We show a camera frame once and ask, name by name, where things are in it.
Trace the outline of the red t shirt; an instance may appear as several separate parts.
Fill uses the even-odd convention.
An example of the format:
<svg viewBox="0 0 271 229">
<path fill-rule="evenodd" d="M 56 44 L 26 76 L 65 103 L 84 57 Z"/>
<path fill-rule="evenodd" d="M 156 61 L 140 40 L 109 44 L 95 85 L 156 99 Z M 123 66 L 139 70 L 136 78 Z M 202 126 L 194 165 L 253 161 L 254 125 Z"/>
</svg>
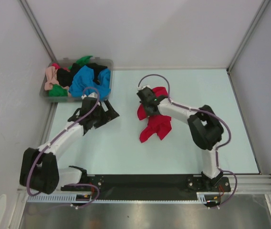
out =
<svg viewBox="0 0 271 229">
<path fill-rule="evenodd" d="M 154 115 L 148 117 L 143 105 L 139 105 L 137 117 L 140 121 L 148 119 L 147 127 L 140 133 L 141 143 L 147 141 L 153 134 L 156 134 L 160 140 L 163 140 L 172 130 L 171 117 L 166 115 Z"/>
</svg>

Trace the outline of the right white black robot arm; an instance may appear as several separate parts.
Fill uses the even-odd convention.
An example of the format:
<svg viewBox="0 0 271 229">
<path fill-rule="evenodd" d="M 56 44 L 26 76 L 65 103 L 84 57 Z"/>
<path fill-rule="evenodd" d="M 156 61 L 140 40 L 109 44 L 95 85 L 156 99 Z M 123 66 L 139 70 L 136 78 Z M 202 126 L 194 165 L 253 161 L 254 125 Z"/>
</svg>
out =
<svg viewBox="0 0 271 229">
<path fill-rule="evenodd" d="M 203 187 L 207 191 L 215 191 L 223 177 L 215 157 L 216 146 L 222 140 L 224 129 L 212 108 L 209 105 L 191 108 L 172 102 L 167 95 L 157 96 L 148 86 L 138 89 L 137 96 L 148 116 L 169 116 L 189 126 L 193 142 L 202 150 Z"/>
</svg>

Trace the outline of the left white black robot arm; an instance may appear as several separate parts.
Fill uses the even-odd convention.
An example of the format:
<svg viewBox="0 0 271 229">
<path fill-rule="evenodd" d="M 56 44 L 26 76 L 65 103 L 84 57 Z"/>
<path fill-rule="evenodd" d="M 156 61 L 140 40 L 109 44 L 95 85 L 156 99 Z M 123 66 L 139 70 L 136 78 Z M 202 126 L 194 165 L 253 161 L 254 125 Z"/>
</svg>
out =
<svg viewBox="0 0 271 229">
<path fill-rule="evenodd" d="M 30 196 L 51 194 L 58 188 L 72 185 L 79 191 L 88 186 L 85 169 L 68 166 L 58 168 L 58 160 L 68 148 L 92 128 L 97 129 L 115 118 L 119 113 L 108 100 L 99 102 L 95 97 L 86 96 L 81 107 L 68 118 L 64 128 L 50 141 L 38 148 L 27 148 L 23 153 L 19 184 Z"/>
</svg>

